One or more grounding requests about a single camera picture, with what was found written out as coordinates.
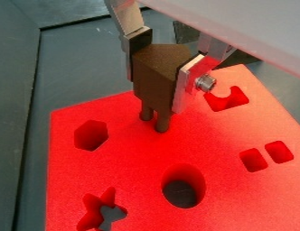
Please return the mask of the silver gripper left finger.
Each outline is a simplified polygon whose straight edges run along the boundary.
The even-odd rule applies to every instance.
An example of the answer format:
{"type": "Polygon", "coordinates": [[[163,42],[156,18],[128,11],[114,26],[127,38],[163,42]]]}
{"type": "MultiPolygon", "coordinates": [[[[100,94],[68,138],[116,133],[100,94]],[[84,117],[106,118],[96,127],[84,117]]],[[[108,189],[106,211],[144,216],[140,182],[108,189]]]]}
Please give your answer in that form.
{"type": "Polygon", "coordinates": [[[119,30],[120,48],[126,53],[127,79],[132,80],[131,55],[151,44],[152,29],[143,24],[135,0],[104,0],[106,8],[119,30]]]}

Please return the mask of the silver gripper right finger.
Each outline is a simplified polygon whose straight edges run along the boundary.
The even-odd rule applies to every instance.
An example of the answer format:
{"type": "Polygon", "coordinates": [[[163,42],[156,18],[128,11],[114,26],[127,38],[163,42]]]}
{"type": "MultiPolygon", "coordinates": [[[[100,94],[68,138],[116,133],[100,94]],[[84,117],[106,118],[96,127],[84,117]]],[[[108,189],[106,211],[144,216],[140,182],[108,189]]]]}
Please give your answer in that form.
{"type": "Polygon", "coordinates": [[[180,113],[194,98],[195,92],[208,92],[216,80],[210,71],[235,52],[235,48],[204,33],[198,37],[198,54],[184,63],[178,71],[176,87],[171,111],[180,113]]]}

